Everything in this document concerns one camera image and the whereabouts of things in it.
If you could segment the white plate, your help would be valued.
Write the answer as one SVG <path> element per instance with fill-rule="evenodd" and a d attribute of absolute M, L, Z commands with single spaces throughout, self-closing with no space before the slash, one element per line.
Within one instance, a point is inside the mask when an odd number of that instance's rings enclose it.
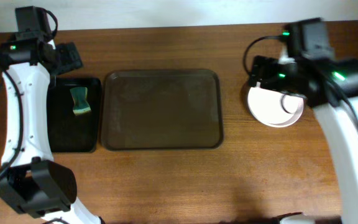
<path fill-rule="evenodd" d="M 249 89 L 246 103 L 256 120 L 273 128 L 293 125 L 304 109 L 303 98 L 257 87 Z"/>

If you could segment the green yellow sponge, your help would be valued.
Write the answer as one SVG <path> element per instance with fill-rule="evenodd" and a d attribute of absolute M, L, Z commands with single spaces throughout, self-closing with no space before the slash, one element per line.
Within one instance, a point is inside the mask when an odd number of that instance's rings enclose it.
<path fill-rule="evenodd" d="M 87 101 L 88 89 L 84 86 L 78 86 L 70 89 L 73 99 L 73 113 L 80 116 L 91 112 L 90 104 Z"/>

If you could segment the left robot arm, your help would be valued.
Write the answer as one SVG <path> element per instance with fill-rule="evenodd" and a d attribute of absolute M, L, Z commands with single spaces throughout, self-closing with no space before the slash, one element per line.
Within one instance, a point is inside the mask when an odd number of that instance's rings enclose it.
<path fill-rule="evenodd" d="M 35 6 L 15 10 L 17 32 L 0 45 L 7 96 L 7 132 L 0 168 L 0 199 L 19 215 L 45 223 L 94 223 L 77 196 L 73 171 L 57 164 L 47 131 L 50 79 L 83 63 L 73 43 L 55 44 L 55 15 Z"/>

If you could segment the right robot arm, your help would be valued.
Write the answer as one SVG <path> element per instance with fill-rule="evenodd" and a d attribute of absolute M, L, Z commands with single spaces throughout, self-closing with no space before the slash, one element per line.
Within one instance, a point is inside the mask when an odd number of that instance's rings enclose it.
<path fill-rule="evenodd" d="M 246 68 L 246 105 L 264 125 L 294 124 L 313 110 L 327 140 L 342 200 L 337 223 L 358 223 L 358 59 L 337 60 L 320 18 L 286 24 L 279 58 L 258 55 Z"/>

